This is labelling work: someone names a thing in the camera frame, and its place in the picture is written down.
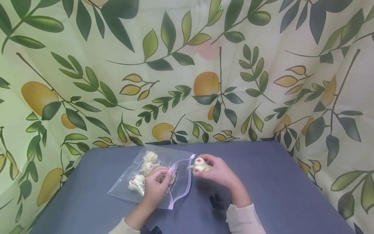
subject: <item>yellow fruit print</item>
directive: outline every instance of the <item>yellow fruit print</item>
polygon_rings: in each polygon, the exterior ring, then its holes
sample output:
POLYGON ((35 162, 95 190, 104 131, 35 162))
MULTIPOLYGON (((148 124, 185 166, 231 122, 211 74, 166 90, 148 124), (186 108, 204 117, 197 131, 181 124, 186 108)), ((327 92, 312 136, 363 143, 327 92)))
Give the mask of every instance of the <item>yellow fruit print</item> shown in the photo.
POLYGON ((273 135, 275 135, 280 130, 285 131, 285 125, 289 125, 291 123, 291 118, 288 115, 284 115, 282 121, 274 128, 273 135))
POLYGON ((158 141, 170 140, 174 127, 168 123, 160 123, 152 128, 152 135, 158 141))
POLYGON ((74 128, 77 128, 77 126, 75 126, 74 124, 72 124, 70 122, 70 120, 68 119, 68 116, 66 115, 66 113, 62 114, 61 115, 61 123, 64 127, 66 127, 67 129, 74 129, 74 128))
POLYGON ((193 93, 195 96, 216 94, 219 89, 219 79, 214 72, 203 72, 199 74, 193 83, 193 93))
POLYGON ((60 188, 60 179, 63 170, 61 168, 55 168, 50 171, 44 178, 42 187, 40 189, 36 204, 41 206, 45 202, 49 201, 55 192, 60 188))
POLYGON ((30 81, 25 83, 21 88, 22 96, 31 109, 42 116, 43 108, 53 102, 58 101, 57 94, 50 90, 46 85, 30 81))

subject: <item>cream sleeve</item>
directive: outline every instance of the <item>cream sleeve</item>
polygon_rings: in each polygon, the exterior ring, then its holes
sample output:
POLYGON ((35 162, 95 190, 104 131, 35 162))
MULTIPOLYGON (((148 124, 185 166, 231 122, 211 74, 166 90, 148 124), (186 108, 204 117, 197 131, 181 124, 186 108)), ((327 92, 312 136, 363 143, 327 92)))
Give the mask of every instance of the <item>cream sleeve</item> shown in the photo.
POLYGON ((226 222, 232 234, 266 234, 253 204, 243 208, 231 204, 226 212, 226 222))
POLYGON ((136 231, 129 227, 124 219, 125 218, 121 219, 121 222, 119 222, 119 224, 111 230, 109 234, 140 234, 140 231, 136 231))

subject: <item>gray tablecloth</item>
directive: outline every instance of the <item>gray tablecloth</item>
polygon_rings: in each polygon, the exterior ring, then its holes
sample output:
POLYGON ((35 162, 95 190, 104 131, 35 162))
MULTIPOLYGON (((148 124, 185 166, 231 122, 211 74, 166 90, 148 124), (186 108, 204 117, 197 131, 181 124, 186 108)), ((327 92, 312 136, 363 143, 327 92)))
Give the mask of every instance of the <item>gray tablecloth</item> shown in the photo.
MULTIPOLYGON (((248 189, 267 234, 352 234, 321 191, 277 142, 230 142, 163 146, 223 158, 248 189)), ((130 165, 140 147, 89 150, 35 224, 31 234, 105 234, 135 203, 106 193, 130 165)), ((190 193, 174 210, 157 209, 146 223, 163 234, 228 234, 225 212, 209 196, 227 191, 193 178, 190 193)))

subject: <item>green leaf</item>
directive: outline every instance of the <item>green leaf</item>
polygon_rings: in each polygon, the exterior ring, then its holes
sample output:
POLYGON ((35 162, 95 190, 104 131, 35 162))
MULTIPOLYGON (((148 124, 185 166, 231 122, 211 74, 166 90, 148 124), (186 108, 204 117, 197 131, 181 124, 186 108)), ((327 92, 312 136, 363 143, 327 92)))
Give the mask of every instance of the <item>green leaf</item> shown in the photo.
POLYGON ((331 191, 334 191, 334 192, 342 191, 363 173, 365 172, 364 171, 350 171, 350 172, 344 173, 343 175, 340 175, 331 185, 331 191))
POLYGON ((72 155, 82 155, 78 150, 76 150, 74 147, 72 147, 69 143, 65 143, 66 148, 70 151, 72 155))
POLYGON ((30 15, 24 21, 34 28, 50 33, 59 33, 64 30, 64 25, 60 21, 49 16, 30 15))
POLYGON ((297 21, 296 30, 298 30, 301 25, 305 22, 308 16, 308 2, 305 3, 303 10, 300 13, 299 20, 297 21))
POLYGON ((328 52, 327 54, 321 55, 319 57, 319 62, 333 64, 334 63, 334 57, 332 56, 331 52, 328 52))
POLYGON ((118 101, 116 96, 114 95, 113 91, 102 81, 100 81, 101 90, 104 93, 104 96, 108 99, 109 102, 117 105, 118 101))
POLYGON ((95 108, 95 107, 93 107, 93 106, 91 106, 91 105, 89 105, 85 102, 82 102, 82 101, 77 101, 75 103, 75 105, 80 107, 80 108, 83 108, 87 111, 90 111, 90 112, 100 112, 101 111, 101 110, 99 110, 99 109, 97 109, 97 108, 95 108))
POLYGON ((257 140, 257 133, 255 132, 255 130, 253 130, 252 127, 249 127, 248 135, 249 135, 249 139, 251 141, 256 141, 257 140))
POLYGON ((86 75, 91 86, 95 89, 99 88, 99 81, 97 80, 95 72, 90 67, 86 67, 86 75))
POLYGON ((105 25, 104 25, 104 22, 102 21, 101 16, 97 12, 96 7, 92 6, 92 8, 93 8, 93 12, 95 14, 97 28, 98 28, 98 30, 100 32, 101 38, 104 39, 104 34, 105 34, 105 25))
POLYGON ((69 121, 77 126, 78 128, 87 131, 86 123, 83 118, 78 115, 77 112, 73 111, 72 109, 66 108, 66 116, 68 117, 69 121))
POLYGON ((71 13, 73 12, 74 0, 62 0, 62 5, 64 7, 66 15, 68 16, 68 18, 70 18, 71 13))
POLYGON ((105 100, 103 98, 95 98, 94 101, 96 101, 98 103, 101 103, 101 104, 103 104, 106 107, 115 107, 115 106, 117 106, 116 104, 110 103, 110 102, 108 102, 107 100, 105 100))
POLYGON ((107 6, 107 3, 101 8, 101 14, 105 22, 107 23, 109 30, 122 44, 124 44, 128 49, 134 52, 134 48, 132 46, 132 43, 130 41, 129 35, 127 34, 125 27, 123 26, 120 19, 113 14, 111 9, 107 10, 107 8, 105 7, 107 6))
POLYGON ((234 104, 241 104, 243 101, 233 92, 224 95, 230 102, 234 104))
POLYGON ((264 71, 260 77, 260 92, 263 94, 266 90, 267 83, 269 82, 269 74, 267 71, 264 71))
POLYGON ((221 115, 221 103, 217 100, 213 108, 213 120, 218 123, 221 115))
POLYGON ((225 38, 232 43, 239 43, 245 40, 244 35, 238 31, 224 33, 225 38))
POLYGON ((212 125, 210 124, 207 124, 203 121, 196 121, 196 123, 200 124, 203 128, 205 128, 205 130, 207 130, 208 132, 212 132, 213 131, 213 127, 212 125))
POLYGON ((206 33, 198 33, 196 34, 187 44, 190 46, 197 46, 200 45, 207 40, 212 39, 208 34, 206 33))
POLYGON ((39 8, 49 7, 56 3, 58 3, 60 0, 41 0, 38 4, 39 8))
POLYGON ((242 134, 244 134, 247 131, 248 124, 249 124, 249 121, 251 120, 251 117, 252 117, 252 114, 250 114, 248 118, 244 121, 242 128, 241 128, 242 134))
POLYGON ((243 81, 246 82, 252 82, 256 80, 256 77, 252 74, 246 73, 246 72, 240 72, 240 76, 243 79, 243 81))
POLYGON ((22 197, 24 199, 26 199, 30 196, 31 189, 32 189, 32 184, 29 180, 23 181, 22 184, 20 184, 19 188, 21 190, 21 194, 22 194, 22 197))
POLYGON ((236 117, 236 113, 235 111, 231 110, 231 109, 227 109, 225 108, 224 110, 225 112, 225 115, 226 117, 230 120, 230 122, 233 124, 234 127, 236 127, 236 120, 237 120, 237 117, 236 117))
POLYGON ((248 15, 248 21, 257 26, 265 26, 271 20, 271 15, 266 11, 256 11, 248 15))
POLYGON ((226 10, 225 31, 231 29, 242 11, 244 0, 231 0, 226 10))
POLYGON ((361 137, 357 129, 356 120, 350 117, 339 118, 340 124, 343 126, 346 134, 353 140, 361 142, 361 137))
POLYGON ((61 107, 60 101, 53 101, 43 108, 42 120, 51 120, 61 107))
POLYGON ((80 33, 82 34, 85 41, 87 41, 88 35, 91 31, 91 16, 84 6, 82 0, 78 0, 76 22, 80 33))
POLYGON ((4 7, 0 3, 0 29, 4 32, 5 35, 9 36, 12 34, 12 23, 10 22, 9 16, 6 13, 4 7))
POLYGON ((371 174, 366 175, 362 186, 361 205, 366 214, 369 214, 369 210, 374 206, 374 181, 371 174))
POLYGON ((252 65, 250 65, 249 63, 239 59, 239 65, 244 68, 244 69, 251 69, 252 68, 252 65))
POLYGON ((79 134, 79 133, 71 133, 67 135, 64 139, 64 141, 67 140, 87 140, 88 138, 85 135, 79 134))
POLYGON ((326 42, 326 44, 325 44, 325 47, 322 49, 322 52, 321 52, 321 53, 327 51, 328 49, 331 49, 331 48, 334 46, 336 40, 337 40, 337 39, 339 38, 339 36, 341 35, 343 29, 344 29, 344 26, 341 27, 341 28, 339 28, 339 29, 337 29, 335 32, 333 32, 333 33, 331 34, 331 36, 329 37, 329 39, 327 40, 327 42, 326 42))
POLYGON ((141 142, 141 140, 139 138, 129 136, 129 139, 130 139, 130 141, 132 141, 137 146, 142 146, 143 145, 143 143, 141 142))
POLYGON ((53 53, 51 52, 53 58, 63 67, 66 67, 67 69, 71 69, 71 70, 74 70, 74 68, 72 67, 72 65, 66 60, 64 59, 63 57, 61 57, 60 55, 56 54, 56 53, 53 53))
POLYGON ((189 10, 182 19, 182 33, 183 33, 183 46, 185 46, 190 39, 192 28, 191 11, 189 10))
POLYGON ((40 125, 42 125, 41 121, 36 121, 32 123, 28 128, 26 128, 27 133, 33 133, 39 130, 40 125))
POLYGON ((192 135, 194 135, 196 138, 199 138, 200 130, 199 126, 196 123, 193 123, 192 135))
POLYGON ((17 15, 22 19, 30 10, 31 0, 10 0, 17 15))
POLYGON ((323 116, 318 117, 314 120, 306 130, 305 135, 305 146, 309 146, 313 144, 316 140, 318 140, 325 130, 325 119, 323 116))
POLYGON ((262 128, 264 127, 264 122, 253 112, 253 123, 255 124, 256 128, 262 132, 262 128))
POLYGON ((147 65, 151 69, 156 70, 156 71, 172 71, 173 70, 173 67, 170 65, 170 63, 163 58, 147 62, 147 65))
POLYGON ((106 133, 110 135, 110 131, 108 130, 108 128, 105 126, 103 122, 101 122, 97 118, 89 117, 89 116, 86 116, 86 119, 90 121, 91 123, 95 124, 96 126, 98 126, 99 128, 103 129, 106 133))
POLYGON ((348 115, 348 116, 357 116, 357 115, 363 115, 361 111, 356 110, 345 110, 339 113, 340 115, 348 115))
POLYGON ((355 198, 352 192, 347 192, 338 201, 338 212, 344 220, 349 219, 355 212, 355 198))
POLYGON ((70 72, 70 71, 67 71, 67 70, 64 70, 64 69, 61 69, 61 68, 59 68, 59 70, 62 73, 64 73, 65 75, 67 75, 67 76, 69 76, 69 77, 71 77, 73 79, 83 79, 83 77, 81 75, 78 75, 78 74, 76 74, 74 72, 70 72))
POLYGON ((171 54, 173 50, 176 37, 177 32, 175 31, 174 23, 169 15, 165 12, 161 24, 161 38, 168 49, 168 55, 171 54))
POLYGON ((30 37, 21 36, 21 35, 12 36, 9 39, 14 41, 15 43, 18 43, 22 46, 26 46, 26 47, 31 48, 31 49, 42 49, 42 48, 46 47, 41 42, 39 42, 35 39, 32 39, 30 37))
POLYGON ((210 105, 217 98, 217 94, 204 95, 204 96, 192 96, 198 103, 203 105, 210 105))
POLYGON ((362 24, 364 23, 364 11, 361 8, 350 21, 344 26, 344 29, 341 33, 339 47, 342 47, 347 42, 356 37, 357 33, 361 29, 362 24))
POLYGON ((173 56, 173 58, 180 64, 180 65, 183 65, 183 66, 186 66, 186 65, 195 65, 195 62, 193 61, 193 59, 188 56, 187 54, 182 54, 182 53, 179 53, 179 52, 174 52, 171 54, 171 56, 173 56))
POLYGON ((146 61, 156 52, 158 46, 159 41, 157 39, 157 35, 152 29, 143 39, 144 61, 146 61))
POLYGON ((288 11, 284 14, 282 22, 280 24, 280 33, 282 33, 290 25, 290 23, 295 19, 297 12, 299 11, 300 0, 291 6, 288 11))
POLYGON ((251 97, 258 97, 261 95, 260 91, 255 89, 246 89, 245 92, 251 97))
POLYGON ((21 216, 22 216, 22 210, 23 210, 23 205, 21 203, 21 205, 19 206, 18 208, 18 211, 17 211, 17 214, 16 214, 16 219, 15 219, 15 222, 18 223, 19 220, 21 219, 21 216))
POLYGON ((34 161, 30 161, 28 163, 26 171, 30 172, 31 178, 34 180, 34 182, 38 182, 38 171, 36 170, 34 161))

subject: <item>ziplock bag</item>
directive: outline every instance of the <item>ziplock bag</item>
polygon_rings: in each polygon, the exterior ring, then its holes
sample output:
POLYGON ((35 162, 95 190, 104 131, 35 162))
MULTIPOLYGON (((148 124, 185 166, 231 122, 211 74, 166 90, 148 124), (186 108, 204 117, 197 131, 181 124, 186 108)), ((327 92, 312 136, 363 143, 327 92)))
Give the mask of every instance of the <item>ziplock bag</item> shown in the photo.
POLYGON ((141 183, 142 179, 140 175, 142 174, 142 165, 144 163, 143 157, 147 151, 157 154, 158 160, 154 162, 155 164, 170 167, 170 171, 173 171, 175 174, 174 183, 169 186, 165 198, 157 207, 172 210, 174 203, 178 199, 186 196, 190 191, 191 170, 188 170, 187 167, 191 165, 192 160, 195 158, 195 154, 193 153, 160 146, 145 145, 142 150, 140 150, 132 164, 127 168, 107 194, 126 201, 133 201, 136 203, 141 202, 143 197, 139 192, 144 191, 138 192, 130 190, 128 185, 132 178, 133 181, 136 180, 137 183, 141 183))

